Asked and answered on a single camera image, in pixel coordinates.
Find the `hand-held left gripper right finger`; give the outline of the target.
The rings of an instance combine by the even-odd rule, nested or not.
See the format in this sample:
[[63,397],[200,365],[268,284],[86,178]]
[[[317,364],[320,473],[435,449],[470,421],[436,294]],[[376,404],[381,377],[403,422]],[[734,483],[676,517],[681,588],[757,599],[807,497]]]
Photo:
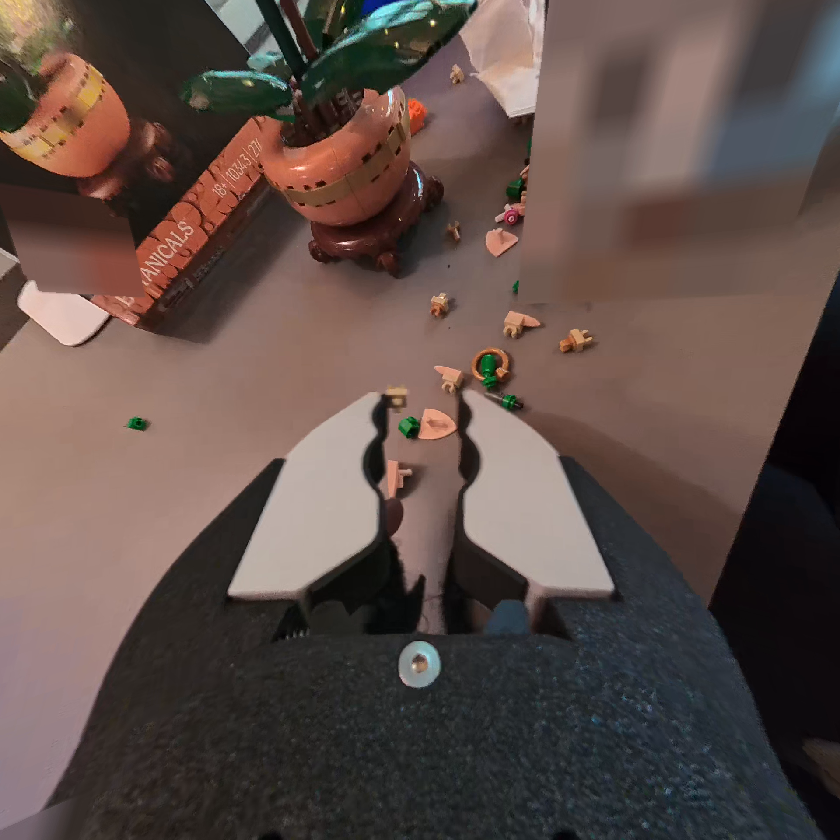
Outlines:
[[539,431],[474,390],[458,399],[451,602],[523,606],[531,627],[555,600],[607,602],[616,585],[561,456]]

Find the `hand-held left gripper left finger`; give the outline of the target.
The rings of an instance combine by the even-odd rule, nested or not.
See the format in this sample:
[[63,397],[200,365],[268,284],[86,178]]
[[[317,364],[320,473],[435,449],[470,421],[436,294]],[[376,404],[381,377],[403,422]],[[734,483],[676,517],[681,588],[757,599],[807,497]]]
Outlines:
[[382,495],[364,457],[382,453],[385,432],[383,395],[368,392],[296,444],[228,585],[229,599],[314,595],[375,546]]

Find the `pile of small toy bricks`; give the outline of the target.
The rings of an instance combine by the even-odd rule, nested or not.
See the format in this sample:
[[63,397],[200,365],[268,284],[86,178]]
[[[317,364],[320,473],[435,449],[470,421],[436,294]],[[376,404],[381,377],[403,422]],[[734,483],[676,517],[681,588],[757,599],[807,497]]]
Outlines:
[[[510,182],[507,187],[508,202],[503,213],[496,216],[497,227],[491,229],[486,235],[486,248],[488,252],[499,257],[507,253],[517,242],[518,236],[512,233],[512,228],[518,224],[526,213],[527,190],[529,185],[529,164],[525,164],[518,178]],[[517,311],[509,311],[503,323],[504,336],[516,339],[525,329],[536,329],[541,322],[535,318]],[[594,342],[594,336],[587,329],[572,329],[569,334],[559,342],[559,349],[562,353],[579,353]],[[450,394],[456,393],[463,381],[463,375],[454,369],[444,366],[437,366],[436,372],[443,377],[443,389]],[[491,391],[504,393],[495,388]]]

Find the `toy brick potted plant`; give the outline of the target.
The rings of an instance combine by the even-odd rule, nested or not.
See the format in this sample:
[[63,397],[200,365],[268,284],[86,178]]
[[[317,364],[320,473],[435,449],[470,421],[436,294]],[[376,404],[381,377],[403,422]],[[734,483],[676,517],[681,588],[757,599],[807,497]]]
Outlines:
[[279,47],[246,70],[205,70],[182,99],[197,112],[261,118],[261,166],[269,184],[313,235],[371,227],[392,244],[371,259],[399,270],[396,244],[437,205],[411,160],[411,115],[402,84],[448,45],[479,2],[256,2]]

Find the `black toy set box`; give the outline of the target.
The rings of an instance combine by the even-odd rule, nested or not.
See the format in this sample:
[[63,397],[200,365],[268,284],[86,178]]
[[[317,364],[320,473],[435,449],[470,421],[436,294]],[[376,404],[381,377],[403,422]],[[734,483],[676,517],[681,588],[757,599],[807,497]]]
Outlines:
[[2,2],[2,225],[22,289],[155,331],[266,198],[259,123],[186,80],[246,54],[207,2]]

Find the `white paper bag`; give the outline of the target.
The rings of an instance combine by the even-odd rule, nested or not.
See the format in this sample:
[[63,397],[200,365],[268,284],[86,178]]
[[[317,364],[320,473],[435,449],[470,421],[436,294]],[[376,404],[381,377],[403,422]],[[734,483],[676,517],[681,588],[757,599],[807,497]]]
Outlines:
[[479,1],[459,35],[477,77],[510,119],[534,115],[545,1]]

